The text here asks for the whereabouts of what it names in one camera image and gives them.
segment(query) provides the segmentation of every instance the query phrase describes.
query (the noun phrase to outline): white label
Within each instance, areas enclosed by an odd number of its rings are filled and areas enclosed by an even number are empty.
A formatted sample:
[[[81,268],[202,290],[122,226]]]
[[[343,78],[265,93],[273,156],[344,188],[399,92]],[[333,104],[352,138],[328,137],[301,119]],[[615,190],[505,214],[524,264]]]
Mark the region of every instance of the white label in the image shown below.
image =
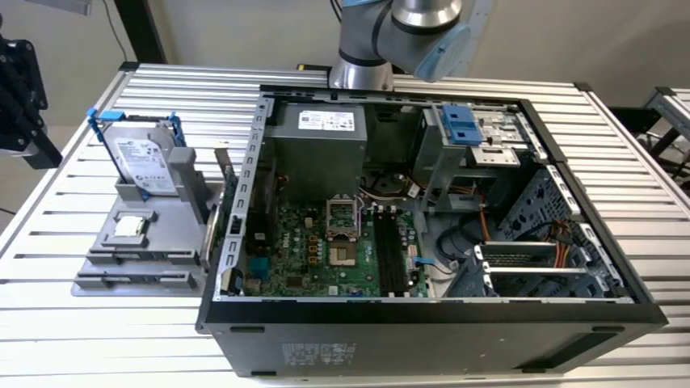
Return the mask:
[[[355,113],[302,111],[297,128],[355,132]]]
[[[419,186],[412,183],[412,186],[409,187],[409,190],[407,190],[407,196],[411,198],[416,198],[419,194]]]
[[[133,183],[150,194],[176,194],[158,145],[150,140],[125,138],[116,144]]]
[[[284,364],[288,366],[351,365],[355,359],[355,343],[282,344]]]

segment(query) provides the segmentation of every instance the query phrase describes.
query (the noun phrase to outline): aluminum extrusion table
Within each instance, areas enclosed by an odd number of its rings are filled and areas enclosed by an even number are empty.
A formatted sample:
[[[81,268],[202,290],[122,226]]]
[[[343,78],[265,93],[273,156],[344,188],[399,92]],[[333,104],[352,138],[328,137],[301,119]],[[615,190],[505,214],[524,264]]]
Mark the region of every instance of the aluminum extrusion table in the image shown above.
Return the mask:
[[[140,65],[96,107],[184,120],[196,168],[241,160],[260,84],[325,86],[325,73]],[[563,376],[241,379],[193,331],[198,298],[72,297],[70,282],[114,201],[114,167],[86,124],[0,237],[0,386],[690,386],[690,201],[599,98],[569,83],[400,76],[401,92],[527,98],[670,324]]]

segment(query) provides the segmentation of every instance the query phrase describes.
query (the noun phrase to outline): slotted metal table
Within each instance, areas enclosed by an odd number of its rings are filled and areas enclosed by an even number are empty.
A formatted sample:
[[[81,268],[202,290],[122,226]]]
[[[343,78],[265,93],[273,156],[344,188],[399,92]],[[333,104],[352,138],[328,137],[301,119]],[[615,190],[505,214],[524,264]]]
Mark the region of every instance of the slotted metal table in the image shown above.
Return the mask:
[[[220,179],[212,149],[241,169],[260,84],[325,86],[325,73],[140,65],[121,70],[96,107],[184,120],[197,170]],[[569,83],[395,80],[401,92],[528,99],[569,160],[670,324],[563,376],[234,376],[216,342],[193,331],[198,298],[72,297],[114,201],[114,167],[82,123],[0,237],[0,386],[690,386],[690,203],[599,98]]]

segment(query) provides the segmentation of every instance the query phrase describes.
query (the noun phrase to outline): barcode label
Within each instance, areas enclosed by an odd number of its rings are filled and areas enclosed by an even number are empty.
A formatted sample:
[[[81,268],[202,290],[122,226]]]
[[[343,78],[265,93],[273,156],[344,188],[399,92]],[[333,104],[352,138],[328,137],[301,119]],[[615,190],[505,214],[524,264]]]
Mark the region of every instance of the barcode label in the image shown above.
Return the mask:
[[[298,129],[321,131],[355,131],[355,113],[352,112],[300,112]]]

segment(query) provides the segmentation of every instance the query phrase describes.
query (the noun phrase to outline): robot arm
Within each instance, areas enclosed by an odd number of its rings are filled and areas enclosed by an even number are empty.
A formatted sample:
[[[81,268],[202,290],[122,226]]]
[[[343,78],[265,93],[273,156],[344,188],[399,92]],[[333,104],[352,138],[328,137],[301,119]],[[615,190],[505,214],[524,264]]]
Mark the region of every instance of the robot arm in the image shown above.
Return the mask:
[[[328,85],[391,90],[391,63],[437,81],[453,69],[469,36],[460,10],[460,0],[343,0],[339,63]]]
[[[0,36],[0,155],[21,156],[37,170],[62,161],[38,112],[46,108],[33,45]]]

